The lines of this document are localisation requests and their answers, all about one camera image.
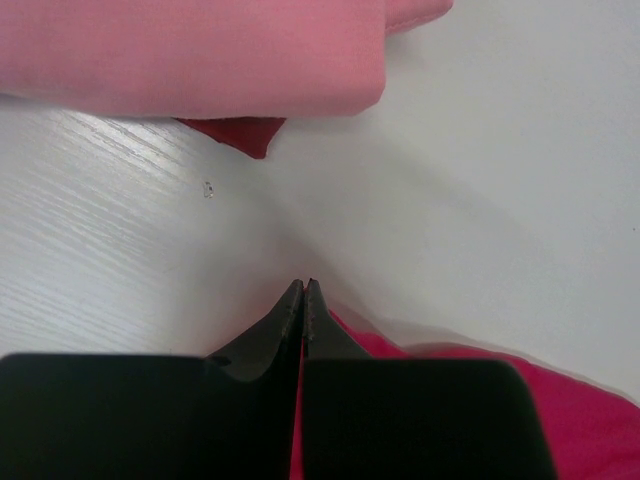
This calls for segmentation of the dark red t shirt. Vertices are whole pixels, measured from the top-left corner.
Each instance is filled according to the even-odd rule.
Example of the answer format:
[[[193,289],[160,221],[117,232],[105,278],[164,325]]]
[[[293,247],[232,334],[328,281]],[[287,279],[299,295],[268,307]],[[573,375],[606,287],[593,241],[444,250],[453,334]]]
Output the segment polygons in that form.
[[[240,117],[227,119],[181,119],[181,124],[246,156],[262,160],[269,145],[286,122],[285,118]]]

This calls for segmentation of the crimson t shirt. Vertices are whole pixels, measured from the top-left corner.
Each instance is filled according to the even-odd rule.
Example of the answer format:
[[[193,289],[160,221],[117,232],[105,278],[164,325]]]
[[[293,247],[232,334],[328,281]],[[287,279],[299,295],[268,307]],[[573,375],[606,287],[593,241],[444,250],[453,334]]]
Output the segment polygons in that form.
[[[480,358],[511,364],[523,377],[560,479],[637,479],[639,407],[612,392],[524,358],[464,345],[411,353],[382,334],[357,331],[340,320],[375,358]]]

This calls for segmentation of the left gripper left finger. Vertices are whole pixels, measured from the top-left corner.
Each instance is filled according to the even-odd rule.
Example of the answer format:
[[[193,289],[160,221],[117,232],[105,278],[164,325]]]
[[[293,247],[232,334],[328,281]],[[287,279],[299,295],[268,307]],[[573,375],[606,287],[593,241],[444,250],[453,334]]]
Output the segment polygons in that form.
[[[295,423],[304,284],[207,357],[207,465],[221,479],[287,479]]]

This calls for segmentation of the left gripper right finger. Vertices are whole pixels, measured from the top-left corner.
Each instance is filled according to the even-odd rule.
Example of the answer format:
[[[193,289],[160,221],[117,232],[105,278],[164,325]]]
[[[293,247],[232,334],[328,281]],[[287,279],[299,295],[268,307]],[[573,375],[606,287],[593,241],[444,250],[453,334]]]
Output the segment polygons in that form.
[[[360,439],[350,368],[370,355],[331,315],[320,283],[304,294],[302,464],[306,479],[345,479]]]

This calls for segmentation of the pink t shirt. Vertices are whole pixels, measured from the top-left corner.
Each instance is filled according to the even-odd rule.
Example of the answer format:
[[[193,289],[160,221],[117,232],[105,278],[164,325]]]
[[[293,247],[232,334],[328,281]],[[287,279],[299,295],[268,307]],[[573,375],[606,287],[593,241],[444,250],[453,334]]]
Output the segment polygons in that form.
[[[385,87],[385,42],[448,1],[5,1],[3,93],[87,113],[355,115]]]

